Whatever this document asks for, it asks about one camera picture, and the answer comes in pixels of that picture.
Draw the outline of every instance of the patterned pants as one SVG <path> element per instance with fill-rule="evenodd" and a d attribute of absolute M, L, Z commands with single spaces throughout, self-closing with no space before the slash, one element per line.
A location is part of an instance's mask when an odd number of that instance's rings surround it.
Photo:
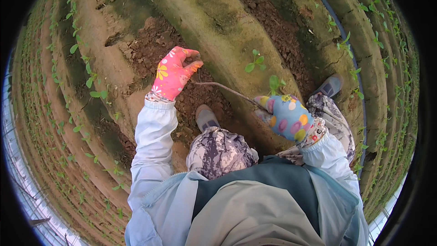
<path fill-rule="evenodd" d="M 349 163 L 355 154 L 355 144 L 349 126 L 331 98 L 325 95 L 309 97 L 306 108 L 313 117 L 325 120 L 325 127 L 342 144 Z M 276 154 L 296 165 L 302 165 L 302 154 L 297 146 Z M 198 135 L 187 156 L 188 171 L 196 171 L 207 179 L 219 178 L 231 171 L 241 170 L 258 163 L 258 154 L 244 141 L 244 137 L 223 128 L 209 127 Z"/>

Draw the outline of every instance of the glove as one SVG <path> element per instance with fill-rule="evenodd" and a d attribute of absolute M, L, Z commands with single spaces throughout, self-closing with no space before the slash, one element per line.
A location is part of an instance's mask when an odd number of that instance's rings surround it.
<path fill-rule="evenodd" d="M 158 64 L 152 91 L 174 101 L 190 77 L 203 65 L 200 60 L 188 64 L 185 58 L 198 55 L 198 51 L 183 49 L 180 46 L 171 49 Z"/>
<path fill-rule="evenodd" d="M 314 118 L 293 95 L 258 96 L 254 101 L 266 109 L 258 109 L 255 114 L 270 125 L 273 132 L 296 144 L 314 127 Z"/>

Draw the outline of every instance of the person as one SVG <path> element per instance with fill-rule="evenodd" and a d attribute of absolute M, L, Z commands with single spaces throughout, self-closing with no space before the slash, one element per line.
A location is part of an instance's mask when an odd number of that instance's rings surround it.
<path fill-rule="evenodd" d="M 338 74 L 315 91 L 307 108 L 292 95 L 255 98 L 265 108 L 256 115 L 296 142 L 259 163 L 243 136 L 221 128 L 211 109 L 200 106 L 202 134 L 190 146 L 188 172 L 173 174 L 175 98 L 203 65 L 186 63 L 196 55 L 173 48 L 145 96 L 135 130 L 126 245 L 366 245 L 358 178 L 349 167 L 354 143 L 331 100 L 342 86 Z"/>

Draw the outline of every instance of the blue pipe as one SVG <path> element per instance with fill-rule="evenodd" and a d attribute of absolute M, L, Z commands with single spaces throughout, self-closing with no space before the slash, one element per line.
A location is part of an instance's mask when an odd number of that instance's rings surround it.
<path fill-rule="evenodd" d="M 337 24 L 337 27 L 340 30 L 341 38 L 343 38 L 343 40 L 346 40 L 346 37 L 347 37 L 346 31 L 344 30 L 343 26 L 341 25 L 340 20 L 338 19 L 336 13 L 331 8 L 331 5 L 329 5 L 329 3 L 326 0 L 322 0 L 322 3 L 323 3 L 323 5 L 325 5 L 325 8 L 328 10 L 328 12 L 331 14 L 332 18 L 334 19 L 335 23 Z M 351 46 L 351 52 L 353 54 L 353 58 L 352 58 L 353 66 L 355 67 L 355 69 L 358 69 L 357 60 L 355 59 L 355 54 L 353 53 L 352 46 Z M 361 83 L 361 76 L 360 76 L 359 73 L 357 73 L 357 77 L 358 77 L 358 83 L 360 85 L 360 92 L 363 93 L 363 85 Z M 363 115 L 364 115 L 363 124 L 366 127 L 367 126 L 367 120 L 366 120 L 366 107 L 365 107 L 364 99 L 362 100 L 362 102 L 363 102 Z M 366 142 L 367 142 L 367 129 L 363 130 L 363 136 L 364 136 L 363 145 L 366 145 Z M 360 163 L 361 166 L 364 166 L 364 157 L 365 156 L 366 156 L 366 150 L 363 149 L 363 152 L 362 152 L 362 155 L 361 155 L 361 163 Z M 362 172 L 362 169 L 360 169 L 358 171 L 358 177 L 361 176 L 361 172 Z"/>

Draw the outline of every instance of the gray shoe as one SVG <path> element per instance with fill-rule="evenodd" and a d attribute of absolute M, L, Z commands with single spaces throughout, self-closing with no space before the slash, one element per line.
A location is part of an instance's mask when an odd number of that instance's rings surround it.
<path fill-rule="evenodd" d="M 323 84 L 316 91 L 314 91 L 312 95 L 321 92 L 331 98 L 332 96 L 336 95 L 342 87 L 343 77 L 339 73 L 336 73 L 328 77 L 328 79 L 326 79 L 325 82 L 323 82 Z"/>
<path fill-rule="evenodd" d="M 216 115 L 207 105 L 200 105 L 196 110 L 196 123 L 201 132 L 208 127 L 220 127 Z"/>

